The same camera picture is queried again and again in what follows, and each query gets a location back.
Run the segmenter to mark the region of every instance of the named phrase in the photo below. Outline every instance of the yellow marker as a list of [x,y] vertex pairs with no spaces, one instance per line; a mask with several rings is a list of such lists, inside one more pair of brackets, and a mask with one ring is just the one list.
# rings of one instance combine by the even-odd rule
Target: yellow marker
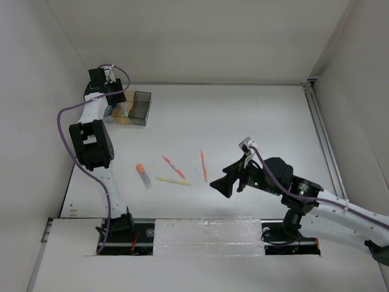
[[170,178],[156,178],[157,181],[164,181],[165,183],[172,183],[172,184],[181,184],[183,186],[190,187],[192,184],[187,181],[176,181],[175,179]]

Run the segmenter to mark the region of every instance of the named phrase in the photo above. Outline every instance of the white table surface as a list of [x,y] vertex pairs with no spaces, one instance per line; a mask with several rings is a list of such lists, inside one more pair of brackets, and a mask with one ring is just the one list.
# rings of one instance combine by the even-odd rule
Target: white table surface
[[[238,219],[230,228],[234,220],[226,220],[226,226],[219,220],[219,226],[207,229],[198,228],[198,220],[179,221],[157,220],[158,255],[131,257],[94,254],[94,226],[101,219],[55,220],[33,292],[387,290],[378,264],[353,248],[320,240],[321,256],[264,255],[259,234],[253,236],[260,222]],[[222,243],[234,243],[234,249],[220,249]],[[249,243],[257,255],[236,256],[247,254]]]
[[[264,158],[281,157],[295,175],[333,191],[301,86],[134,85],[131,90],[152,93],[147,126],[106,127],[115,148],[115,180],[134,218],[283,218],[286,207],[277,196],[246,187],[228,200],[204,181],[200,149],[212,181],[242,156],[238,144],[247,136]],[[191,187],[154,180],[180,179],[162,155],[183,171]],[[138,163],[153,181],[150,190],[136,171]],[[106,217],[96,183],[77,168],[61,217]]]

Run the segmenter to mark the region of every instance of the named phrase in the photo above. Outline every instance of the black mounting base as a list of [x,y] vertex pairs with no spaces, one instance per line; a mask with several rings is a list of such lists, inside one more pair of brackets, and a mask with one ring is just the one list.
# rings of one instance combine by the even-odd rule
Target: black mounting base
[[389,246],[381,248],[371,240],[365,241],[365,246],[369,248],[374,260],[385,266],[389,266]]
[[[283,220],[261,220],[265,255],[291,255],[291,254],[321,254],[316,238],[301,237],[299,240],[291,238],[281,228]],[[279,247],[274,244],[290,244]]]
[[[126,236],[108,236],[102,256],[151,256],[153,255],[155,220],[134,220],[134,233]],[[131,246],[139,232],[139,238],[132,251]],[[97,250],[102,246],[104,236],[100,234]]]

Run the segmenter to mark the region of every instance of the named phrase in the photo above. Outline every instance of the cable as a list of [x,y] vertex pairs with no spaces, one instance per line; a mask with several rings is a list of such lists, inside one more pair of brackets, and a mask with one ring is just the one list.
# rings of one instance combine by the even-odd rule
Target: cable
[[[270,176],[270,178],[272,179],[273,183],[275,183],[275,185],[280,189],[282,190],[286,195],[288,196],[291,196],[292,198],[295,198],[295,199],[298,199],[299,201],[312,201],[312,202],[324,202],[324,203],[328,203],[328,204],[331,204],[333,206],[337,206],[337,207],[340,207],[342,209],[346,208],[346,206],[344,206],[343,204],[341,203],[337,203],[337,202],[333,202],[331,200],[328,200],[328,199],[323,199],[323,198],[313,198],[313,197],[310,197],[310,196],[300,196],[300,195],[296,195],[294,193],[290,193],[290,191],[286,190],[279,182],[278,180],[275,178],[275,176],[273,175],[273,173],[271,172],[270,168],[266,165],[266,163],[264,162],[260,152],[258,151],[258,149],[256,149],[254,146],[250,146],[250,149],[254,150],[255,154],[258,156],[258,159],[261,161],[261,164],[263,166],[263,168],[266,170],[267,174]],[[362,217],[363,219],[369,221],[370,223],[374,223],[374,224],[377,224],[378,226],[382,227],[382,228],[385,228],[385,229],[389,229],[389,225],[388,224],[385,224],[384,222],[381,222],[379,220],[376,220],[376,219],[373,219],[373,218],[370,218],[369,216],[365,215],[365,214],[362,214],[361,212],[359,211],[356,211],[352,208],[349,208],[348,209],[348,212],[351,212],[353,213],[354,215],[357,215],[359,217]]]
[[135,240],[133,241],[133,243],[131,245],[131,253],[130,253],[130,255],[132,255],[134,253],[134,250],[135,250],[135,247],[136,247],[136,243],[138,242],[139,237],[140,237],[140,232],[137,231],[136,234],[135,234]]
[[261,169],[260,165],[256,161],[250,160],[249,163],[253,164],[256,168]]
[[292,253],[294,254],[296,251],[298,251],[298,249],[300,248],[300,245],[301,245],[301,238],[298,239],[298,246],[295,247],[293,250],[292,250]]
[[130,79],[129,79],[129,76],[128,74],[121,68],[117,67],[117,66],[114,66],[114,65],[111,65],[111,64],[101,64],[99,66],[99,68],[101,67],[104,67],[104,66],[112,66],[112,68],[116,68],[120,71],[122,71],[126,77],[127,77],[127,81],[128,81],[128,84],[125,88],[123,88],[122,90],[119,90],[119,91],[115,91],[115,92],[109,92],[109,93],[105,93],[105,94],[102,94],[102,95],[99,95],[97,96],[96,98],[94,99],[90,99],[90,100],[87,100],[86,102],[81,102],[79,103],[78,105],[74,105],[74,106],[70,106],[68,108],[63,108],[61,109],[59,112],[58,112],[58,115],[57,115],[57,127],[58,127],[58,132],[60,133],[60,136],[61,136],[61,140],[66,148],[66,151],[69,153],[69,156],[72,158],[72,160],[74,161],[74,164],[83,172],[85,173],[86,175],[88,175],[88,177],[94,179],[97,183],[99,183],[101,185],[101,187],[103,188],[104,190],[104,193],[107,197],[107,204],[108,204],[108,217],[107,217],[107,222],[106,222],[106,235],[104,236],[104,240],[103,240],[103,243],[102,243],[102,246],[98,249],[97,251],[97,254],[99,254],[103,248],[105,247],[105,244],[107,242],[107,238],[108,238],[108,233],[109,233],[109,228],[111,227],[111,199],[109,198],[109,192],[108,192],[108,189],[107,187],[105,186],[105,184],[103,183],[103,181],[101,181],[100,179],[98,179],[96,176],[90,174],[89,172],[87,172],[83,167],[82,165],[77,161],[77,158],[75,157],[75,155],[72,153],[72,150],[69,146],[69,144],[66,142],[66,138],[65,138],[65,135],[62,131],[62,127],[61,127],[61,116],[62,114],[65,112],[65,111],[70,111],[70,110],[73,110],[75,108],[78,108],[80,106],[83,106],[83,105],[86,105],[87,103],[90,103],[92,101],[94,101],[95,99],[100,99],[102,97],[106,97],[108,95],[114,95],[114,94],[119,94],[119,93],[123,93],[125,92],[128,88],[129,88],[129,84],[130,84]]
[[264,234],[262,233],[261,240],[262,240],[263,242],[266,242],[266,243],[272,245],[274,248],[284,248],[285,246],[289,246],[289,245],[291,245],[292,243],[295,243],[296,241],[301,240],[301,238],[298,237],[298,238],[296,238],[295,240],[293,240],[293,241],[291,241],[291,242],[285,242],[285,243],[273,243],[273,242],[267,242],[267,241],[264,239]]

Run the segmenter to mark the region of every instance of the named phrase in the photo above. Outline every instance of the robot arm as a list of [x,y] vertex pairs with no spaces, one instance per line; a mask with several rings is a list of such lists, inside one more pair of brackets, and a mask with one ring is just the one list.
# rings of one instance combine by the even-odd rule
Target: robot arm
[[[210,186],[230,198],[238,179],[237,192],[250,186],[281,196],[281,203],[289,210],[280,224],[279,242],[301,237],[326,238],[370,252],[375,260],[389,265],[389,217],[353,205],[318,184],[295,176],[293,167],[281,158],[263,161],[250,137],[239,147],[243,157],[223,169],[226,176],[211,182]],[[252,159],[255,154],[264,169]]]
[[[121,91],[122,83],[115,78],[113,66],[89,70],[91,81],[85,89],[84,100],[92,100],[85,104],[80,120],[70,125],[69,132],[74,146],[77,160],[92,175],[101,180],[108,190],[111,202],[111,217],[109,233],[116,237],[132,237],[135,231],[134,221],[128,207],[120,201],[120,195],[112,172],[114,147],[105,128],[103,117],[107,106],[116,106],[124,102],[124,93],[107,95],[106,98],[97,98],[102,94]],[[105,207],[108,208],[106,192],[98,184],[100,196]],[[97,230],[105,236],[104,228]]]

